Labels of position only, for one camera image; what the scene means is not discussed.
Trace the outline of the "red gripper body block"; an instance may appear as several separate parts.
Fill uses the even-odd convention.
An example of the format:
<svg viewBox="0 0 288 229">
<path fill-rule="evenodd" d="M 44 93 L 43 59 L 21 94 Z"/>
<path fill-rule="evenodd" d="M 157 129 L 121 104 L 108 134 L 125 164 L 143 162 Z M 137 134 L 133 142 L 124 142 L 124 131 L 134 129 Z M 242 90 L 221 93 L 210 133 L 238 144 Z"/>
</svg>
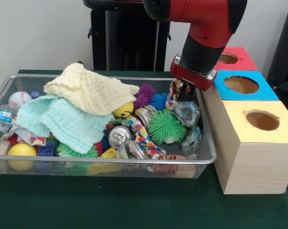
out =
<svg viewBox="0 0 288 229">
<path fill-rule="evenodd" d="M 181 62 L 181 54 L 177 54 L 171 63 L 171 74 L 177 79 L 193 84 L 196 88 L 206 91 L 214 83 L 217 71 L 212 69 L 209 73 L 195 73 L 186 69 Z"/>
</svg>

